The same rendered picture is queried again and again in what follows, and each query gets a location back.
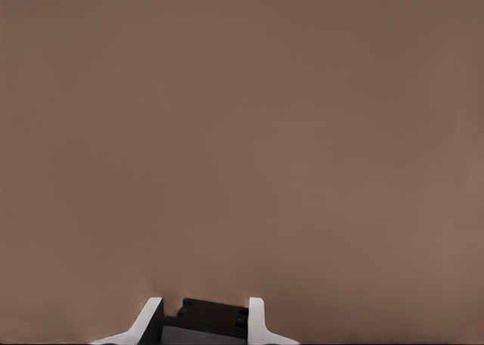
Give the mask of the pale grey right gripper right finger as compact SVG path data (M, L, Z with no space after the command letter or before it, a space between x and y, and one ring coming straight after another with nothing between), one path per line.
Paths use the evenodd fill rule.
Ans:
M289 337L284 337L268 330L265 323L265 303L261 297L251 297L248 310L248 344L299 344L299 342Z

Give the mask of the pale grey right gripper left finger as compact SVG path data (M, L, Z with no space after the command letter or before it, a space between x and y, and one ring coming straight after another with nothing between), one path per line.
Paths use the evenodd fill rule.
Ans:
M158 344L162 340L163 326L163 298L151 297L127 331L94 340L91 344Z

